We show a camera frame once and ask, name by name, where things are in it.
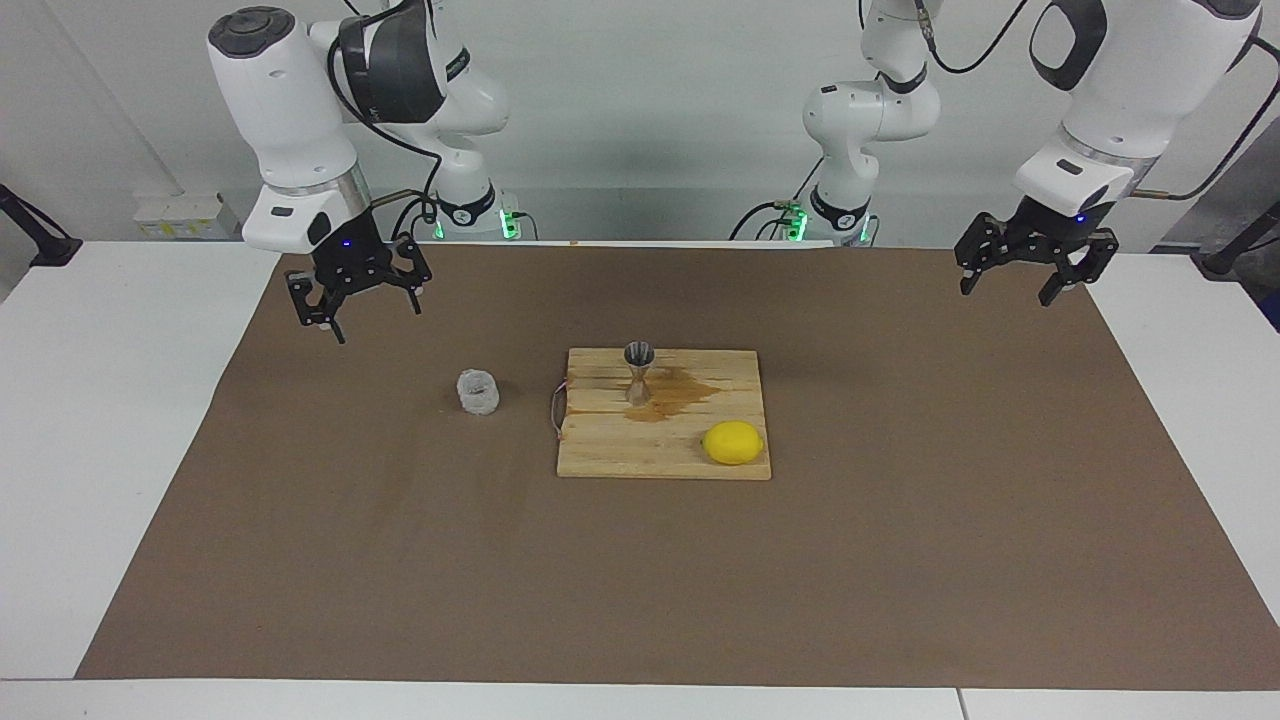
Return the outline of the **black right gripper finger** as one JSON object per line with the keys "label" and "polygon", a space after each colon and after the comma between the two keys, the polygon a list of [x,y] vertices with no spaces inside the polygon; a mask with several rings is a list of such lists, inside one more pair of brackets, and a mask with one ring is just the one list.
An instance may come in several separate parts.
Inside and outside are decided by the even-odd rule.
{"label": "black right gripper finger", "polygon": [[337,314],[346,301],[346,292],[343,288],[329,290],[320,284],[319,301],[312,304],[308,297],[316,287],[317,281],[312,272],[287,272],[287,288],[300,324],[332,332],[337,343],[344,345],[346,336]]}
{"label": "black right gripper finger", "polygon": [[406,292],[415,315],[422,314],[420,295],[433,278],[419,242],[411,234],[397,234],[392,241],[385,283]]}

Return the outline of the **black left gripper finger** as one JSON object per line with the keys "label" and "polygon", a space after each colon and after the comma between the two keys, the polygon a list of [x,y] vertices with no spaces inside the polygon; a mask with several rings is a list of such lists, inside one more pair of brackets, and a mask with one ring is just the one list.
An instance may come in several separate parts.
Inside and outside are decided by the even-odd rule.
{"label": "black left gripper finger", "polygon": [[1065,245],[1053,243],[1050,260],[1055,270],[1038,293],[1042,307],[1051,306],[1064,291],[1097,282],[1116,254],[1119,242],[1114,232],[1094,232],[1076,247],[1080,249],[1084,249],[1084,254],[1078,260],[1071,260]]}
{"label": "black left gripper finger", "polygon": [[988,213],[975,215],[954,246],[954,256],[963,270],[959,288],[970,296],[980,277],[996,266],[1012,263],[1014,256],[1006,236],[1007,223]]}

